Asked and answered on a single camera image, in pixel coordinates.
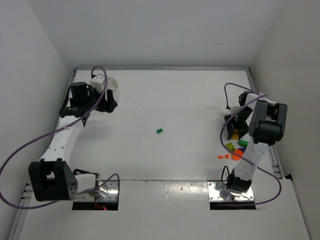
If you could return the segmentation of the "yellow lego brick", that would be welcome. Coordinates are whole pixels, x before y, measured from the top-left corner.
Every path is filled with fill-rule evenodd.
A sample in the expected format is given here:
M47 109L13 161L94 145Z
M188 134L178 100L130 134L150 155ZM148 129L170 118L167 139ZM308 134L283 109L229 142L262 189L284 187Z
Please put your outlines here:
M239 140L239 136L237 134L232 135L231 137L232 140Z

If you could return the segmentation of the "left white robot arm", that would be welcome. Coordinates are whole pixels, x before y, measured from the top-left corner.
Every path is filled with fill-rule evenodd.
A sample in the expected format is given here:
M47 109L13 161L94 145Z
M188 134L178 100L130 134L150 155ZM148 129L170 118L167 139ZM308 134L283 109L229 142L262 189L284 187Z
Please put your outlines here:
M112 113L117 107L119 89L117 81L108 77L106 86L102 76L69 86L66 100L59 111L59 132L39 161L31 162L28 173L35 198L39 202L74 200L77 194L93 190L98 185L98 173L71 170L71 153L88 118L80 121L94 105L95 110Z

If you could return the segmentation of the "lime green lego brick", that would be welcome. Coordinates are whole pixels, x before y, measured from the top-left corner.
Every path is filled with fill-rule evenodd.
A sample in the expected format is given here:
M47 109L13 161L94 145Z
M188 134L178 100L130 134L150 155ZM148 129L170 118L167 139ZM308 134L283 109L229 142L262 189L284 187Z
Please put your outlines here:
M230 151L232 151L232 152L234 152L234 151L236 150L236 148L235 148L235 146L233 145L232 142L227 143L225 146L226 146L226 148L227 148L228 150L230 150Z

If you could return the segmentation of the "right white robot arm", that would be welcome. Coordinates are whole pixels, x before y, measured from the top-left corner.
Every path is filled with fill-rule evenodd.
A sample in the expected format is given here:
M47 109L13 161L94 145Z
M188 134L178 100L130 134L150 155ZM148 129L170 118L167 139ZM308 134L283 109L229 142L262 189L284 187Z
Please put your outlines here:
M239 139L249 136L245 152L226 181L228 190L240 194L249 190L263 155L283 138L288 106L271 101L262 93L249 91L240 94L238 103L239 106L224 117L224 127L228 140L235 134Z

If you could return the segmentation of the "small green lego piece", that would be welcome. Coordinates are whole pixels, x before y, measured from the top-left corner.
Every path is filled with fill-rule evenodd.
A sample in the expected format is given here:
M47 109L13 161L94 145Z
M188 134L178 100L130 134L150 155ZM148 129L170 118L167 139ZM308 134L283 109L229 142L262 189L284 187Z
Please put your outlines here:
M163 130L162 128L160 128L160 129L157 129L157 130L156 130L156 133L157 133L157 134L160 134L160 133L162 133L163 131L164 131L164 130Z

